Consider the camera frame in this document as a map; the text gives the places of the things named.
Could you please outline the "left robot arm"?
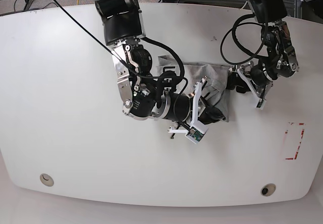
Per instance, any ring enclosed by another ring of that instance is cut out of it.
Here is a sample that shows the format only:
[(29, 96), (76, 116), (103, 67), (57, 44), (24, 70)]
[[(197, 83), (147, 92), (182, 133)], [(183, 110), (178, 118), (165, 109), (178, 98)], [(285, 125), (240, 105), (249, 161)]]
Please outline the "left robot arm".
[[(240, 62), (223, 60), (232, 66), (228, 88), (237, 92), (250, 91), (255, 98), (256, 108), (263, 108), (265, 96), (279, 77), (289, 78), (299, 71), (295, 48), (290, 31), (283, 20), (287, 10), (283, 0), (246, 0), (251, 13), (239, 17), (226, 33), (231, 35), (235, 45), (249, 57)], [(237, 28), (247, 25), (254, 18), (261, 27), (261, 44), (256, 52), (245, 48), (236, 35)]]

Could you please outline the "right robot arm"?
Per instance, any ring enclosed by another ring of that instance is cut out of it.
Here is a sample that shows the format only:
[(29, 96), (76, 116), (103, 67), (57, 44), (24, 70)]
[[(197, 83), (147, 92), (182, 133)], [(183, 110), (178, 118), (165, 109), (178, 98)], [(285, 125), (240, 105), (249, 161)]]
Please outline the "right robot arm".
[(113, 56), (125, 115), (175, 122), (169, 131), (183, 133), (194, 142), (202, 139), (209, 124), (225, 119), (223, 111), (202, 95), (210, 77), (199, 76), (189, 95), (177, 91), (180, 83), (188, 84), (187, 66), (173, 50), (170, 54), (178, 68), (164, 68), (158, 76), (151, 74), (152, 57), (143, 43), (168, 47), (145, 36), (138, 0), (93, 1), (102, 19), (105, 47)]

